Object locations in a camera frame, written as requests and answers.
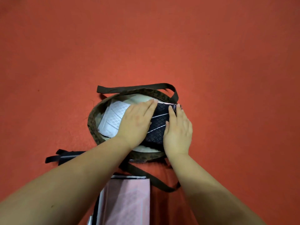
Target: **orange-red surface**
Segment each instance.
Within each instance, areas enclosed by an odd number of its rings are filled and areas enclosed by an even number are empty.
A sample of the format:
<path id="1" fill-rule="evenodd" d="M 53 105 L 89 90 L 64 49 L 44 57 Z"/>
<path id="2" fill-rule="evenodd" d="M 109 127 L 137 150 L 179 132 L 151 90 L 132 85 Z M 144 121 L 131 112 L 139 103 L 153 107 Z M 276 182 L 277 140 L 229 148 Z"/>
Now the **orange-red surface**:
<path id="1" fill-rule="evenodd" d="M 193 122 L 190 155 L 268 224 L 300 224 L 299 3 L 1 0 L 0 200 L 57 149 L 95 146 L 97 85 L 167 82 Z M 151 224 L 194 224 L 182 190 L 152 189 L 151 209 Z"/>

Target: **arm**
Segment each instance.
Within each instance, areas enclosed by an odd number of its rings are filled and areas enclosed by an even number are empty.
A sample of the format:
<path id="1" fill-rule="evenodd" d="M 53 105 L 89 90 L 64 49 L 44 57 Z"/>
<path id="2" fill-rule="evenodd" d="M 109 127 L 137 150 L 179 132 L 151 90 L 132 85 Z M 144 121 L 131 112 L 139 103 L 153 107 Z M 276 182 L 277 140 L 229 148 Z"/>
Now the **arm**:
<path id="1" fill-rule="evenodd" d="M 131 105 L 118 134 L 43 174 L 0 204 L 0 224 L 78 224 L 113 172 L 149 129 L 157 101 Z"/>
<path id="2" fill-rule="evenodd" d="M 177 105 L 177 116 L 169 108 L 170 123 L 164 148 L 199 224 L 265 224 L 189 155 L 192 124 Z"/>

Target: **pink fabric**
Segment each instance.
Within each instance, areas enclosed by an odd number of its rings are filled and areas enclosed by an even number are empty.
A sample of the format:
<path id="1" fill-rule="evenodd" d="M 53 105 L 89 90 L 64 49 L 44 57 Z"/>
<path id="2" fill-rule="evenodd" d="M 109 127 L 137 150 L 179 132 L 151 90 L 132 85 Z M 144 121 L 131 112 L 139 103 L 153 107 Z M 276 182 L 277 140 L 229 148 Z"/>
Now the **pink fabric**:
<path id="1" fill-rule="evenodd" d="M 111 179 L 104 188 L 102 225 L 149 225 L 149 179 Z"/>

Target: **hand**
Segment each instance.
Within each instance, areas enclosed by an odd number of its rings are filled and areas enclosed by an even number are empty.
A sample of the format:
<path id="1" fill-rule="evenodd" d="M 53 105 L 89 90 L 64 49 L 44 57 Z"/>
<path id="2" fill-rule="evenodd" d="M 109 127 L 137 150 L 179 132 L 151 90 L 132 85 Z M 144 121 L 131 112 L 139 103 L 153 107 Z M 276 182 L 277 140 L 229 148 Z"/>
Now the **hand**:
<path id="1" fill-rule="evenodd" d="M 170 122 L 166 121 L 166 129 L 163 135 L 163 147 L 167 157 L 176 155 L 188 155 L 188 150 L 192 141 L 192 123 L 186 117 L 180 105 L 176 106 L 175 115 L 169 106 Z"/>
<path id="2" fill-rule="evenodd" d="M 157 102 L 151 99 L 130 105 L 122 117 L 115 138 L 124 140 L 131 150 L 137 147 L 146 137 Z"/>

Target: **navy patterned cloth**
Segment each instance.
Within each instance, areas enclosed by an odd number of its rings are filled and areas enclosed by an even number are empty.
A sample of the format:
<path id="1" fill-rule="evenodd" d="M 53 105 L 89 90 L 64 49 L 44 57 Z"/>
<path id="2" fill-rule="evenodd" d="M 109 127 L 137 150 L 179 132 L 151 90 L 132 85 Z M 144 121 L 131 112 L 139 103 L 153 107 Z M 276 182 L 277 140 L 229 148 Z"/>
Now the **navy patterned cloth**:
<path id="1" fill-rule="evenodd" d="M 163 151 L 163 134 L 166 129 L 166 121 L 169 121 L 169 104 L 158 103 L 152 116 L 150 128 L 146 138 L 141 143 L 146 147 L 151 147 Z M 176 105 L 171 105 L 176 113 Z"/>

